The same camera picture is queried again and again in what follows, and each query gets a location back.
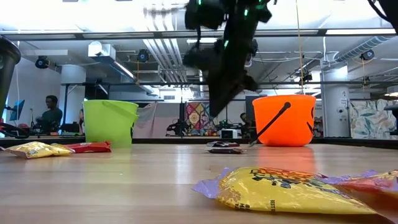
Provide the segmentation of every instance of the white column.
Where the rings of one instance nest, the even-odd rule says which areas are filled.
[[[348,81],[348,67],[344,63],[333,68],[323,67],[321,81]],[[321,85],[324,137],[350,137],[349,90],[346,84]]]
[[[78,65],[63,65],[61,71],[61,84],[83,83],[86,81],[86,69]],[[70,85],[68,88],[66,123],[79,122],[79,111],[83,109],[86,87]],[[65,86],[61,86],[59,108],[62,110],[65,104]]]

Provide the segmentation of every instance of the person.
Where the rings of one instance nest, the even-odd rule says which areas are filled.
[[[241,113],[241,120],[244,125],[241,128],[242,138],[251,138],[253,134],[255,134],[256,123],[254,121],[248,120],[246,117],[246,113]]]
[[[80,110],[79,114],[79,133],[81,135],[85,133],[85,112],[83,109]]]
[[[49,110],[44,112],[42,117],[36,120],[41,125],[43,133],[57,132],[62,119],[62,110],[57,107],[58,98],[53,95],[47,96],[45,104]]]

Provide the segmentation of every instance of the plastic bucket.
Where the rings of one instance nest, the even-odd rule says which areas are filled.
[[[112,147],[131,147],[131,127],[138,105],[124,101],[83,102],[87,142],[109,141]]]
[[[267,146],[300,147],[311,142],[316,98],[307,95],[267,96],[253,100],[257,134],[280,116],[259,136]],[[285,105],[290,105],[281,113]]]

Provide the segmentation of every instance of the table surface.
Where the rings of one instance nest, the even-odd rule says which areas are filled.
[[[397,168],[398,151],[309,145],[254,146],[243,155],[202,145],[136,144],[112,153],[23,160],[0,152],[2,224],[66,223],[389,223],[379,215],[242,212],[192,190],[224,167],[264,166],[360,174]]]

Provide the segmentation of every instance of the green bucket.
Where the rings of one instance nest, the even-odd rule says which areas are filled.
[[[83,102],[87,142],[109,141],[111,147],[131,147],[131,127],[138,105],[115,100]]]

